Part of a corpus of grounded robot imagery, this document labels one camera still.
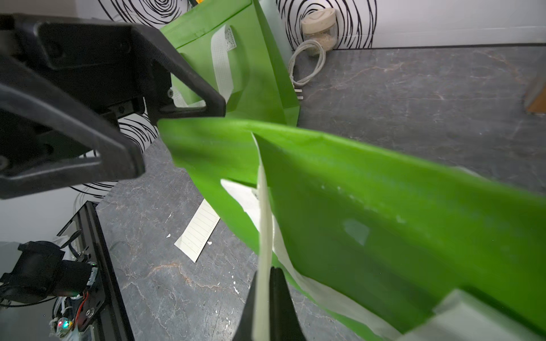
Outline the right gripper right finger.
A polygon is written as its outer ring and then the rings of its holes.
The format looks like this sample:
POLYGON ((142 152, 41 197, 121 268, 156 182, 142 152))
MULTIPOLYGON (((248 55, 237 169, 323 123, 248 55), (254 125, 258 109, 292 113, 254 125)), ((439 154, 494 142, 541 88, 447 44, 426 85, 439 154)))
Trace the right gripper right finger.
POLYGON ((307 340, 299 324, 284 271, 275 267, 270 269, 270 339, 307 340))

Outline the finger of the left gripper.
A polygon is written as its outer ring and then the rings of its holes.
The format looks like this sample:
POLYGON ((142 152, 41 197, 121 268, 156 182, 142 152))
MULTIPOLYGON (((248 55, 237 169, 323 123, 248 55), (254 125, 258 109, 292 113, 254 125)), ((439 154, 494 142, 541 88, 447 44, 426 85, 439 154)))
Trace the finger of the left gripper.
POLYGON ((223 117, 226 100, 156 28, 99 19, 1 15, 1 53, 99 115, 223 117))
POLYGON ((142 153, 118 121, 143 111, 129 58, 50 65, 3 55, 1 197, 142 175, 142 153))

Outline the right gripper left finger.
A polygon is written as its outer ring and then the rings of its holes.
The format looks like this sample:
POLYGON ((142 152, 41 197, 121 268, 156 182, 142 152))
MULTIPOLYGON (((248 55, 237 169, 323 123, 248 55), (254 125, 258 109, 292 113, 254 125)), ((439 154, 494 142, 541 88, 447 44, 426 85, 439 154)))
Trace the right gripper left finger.
POLYGON ((243 313, 240 318, 239 325, 232 341, 252 341, 253 333, 253 319, 255 312, 255 297, 256 297, 256 278, 257 272, 253 276, 253 280, 250 286, 249 294, 247 295, 247 301, 243 308, 243 313))

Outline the green tote bag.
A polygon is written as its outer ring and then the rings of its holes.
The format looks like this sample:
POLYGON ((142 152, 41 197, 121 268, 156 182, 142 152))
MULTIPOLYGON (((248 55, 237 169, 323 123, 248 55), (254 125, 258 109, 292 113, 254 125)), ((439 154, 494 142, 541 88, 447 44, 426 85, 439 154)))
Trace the green tote bag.
POLYGON ((296 126, 300 104, 258 1, 204 1, 161 32, 226 100, 226 117, 296 126))
POLYGON ((287 249, 273 264, 351 299, 403 334, 462 289, 545 334, 545 197, 312 130, 244 119, 162 119, 162 141, 233 233, 259 251, 228 192, 264 168, 287 249))

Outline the paper receipt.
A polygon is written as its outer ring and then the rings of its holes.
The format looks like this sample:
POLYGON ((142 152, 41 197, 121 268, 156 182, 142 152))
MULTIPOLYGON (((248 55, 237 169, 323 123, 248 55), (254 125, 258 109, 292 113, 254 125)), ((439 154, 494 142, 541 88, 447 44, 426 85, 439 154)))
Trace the paper receipt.
POLYGON ((401 334, 389 323, 365 309, 357 302, 334 289, 301 275, 292 265, 285 247, 280 227, 272 213, 267 178, 263 166, 257 172, 257 188, 251 188, 230 180, 222 180, 222 186, 250 217, 259 232, 259 256, 256 278, 253 340, 270 339, 270 269, 280 268, 284 276, 290 275, 296 284, 322 307, 346 318, 364 324, 376 335, 396 340, 401 334))
POLYGON ((210 236, 220 221, 220 216, 207 200, 203 199, 183 234, 174 246, 196 263, 210 236))

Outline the beige lidded jar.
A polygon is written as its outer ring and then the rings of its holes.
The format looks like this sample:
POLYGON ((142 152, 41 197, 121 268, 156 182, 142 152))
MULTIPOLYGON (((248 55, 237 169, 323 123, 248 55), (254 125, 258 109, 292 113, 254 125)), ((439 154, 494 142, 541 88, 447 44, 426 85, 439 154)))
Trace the beige lidded jar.
POLYGON ((332 51, 338 41, 336 10, 326 8, 305 16, 301 22, 305 41, 314 40, 326 51, 332 51))

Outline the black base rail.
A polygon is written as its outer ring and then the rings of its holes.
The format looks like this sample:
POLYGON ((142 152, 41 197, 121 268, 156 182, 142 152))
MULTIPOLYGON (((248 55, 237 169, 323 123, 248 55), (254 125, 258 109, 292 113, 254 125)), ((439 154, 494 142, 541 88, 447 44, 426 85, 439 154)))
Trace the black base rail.
POLYGON ((96 207, 97 204, 90 201, 83 204, 58 233, 66 256, 92 267, 91 282, 85 291, 70 301, 58 302, 73 306, 72 339, 133 340, 96 207))

